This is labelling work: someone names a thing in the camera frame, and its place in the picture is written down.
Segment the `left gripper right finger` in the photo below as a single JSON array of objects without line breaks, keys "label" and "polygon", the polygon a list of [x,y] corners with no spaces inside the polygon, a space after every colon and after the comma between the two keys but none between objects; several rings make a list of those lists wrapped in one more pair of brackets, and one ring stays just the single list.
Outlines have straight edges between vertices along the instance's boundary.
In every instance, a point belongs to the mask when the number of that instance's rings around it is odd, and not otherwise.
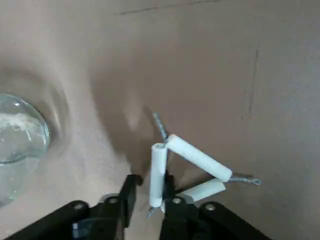
[{"label": "left gripper right finger", "polygon": [[164,218],[161,240],[269,240],[247,221],[223,206],[209,201],[197,207],[186,196],[178,195],[174,177],[164,177]]}]

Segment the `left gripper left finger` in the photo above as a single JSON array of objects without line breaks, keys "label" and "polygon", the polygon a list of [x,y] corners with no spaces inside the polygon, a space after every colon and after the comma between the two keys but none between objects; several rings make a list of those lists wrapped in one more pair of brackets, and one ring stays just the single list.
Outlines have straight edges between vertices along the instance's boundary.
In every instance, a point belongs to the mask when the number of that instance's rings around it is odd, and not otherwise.
[{"label": "left gripper left finger", "polygon": [[140,175],[129,174],[119,193],[104,195],[94,206],[71,201],[23,229],[9,240],[123,240],[137,199]]}]

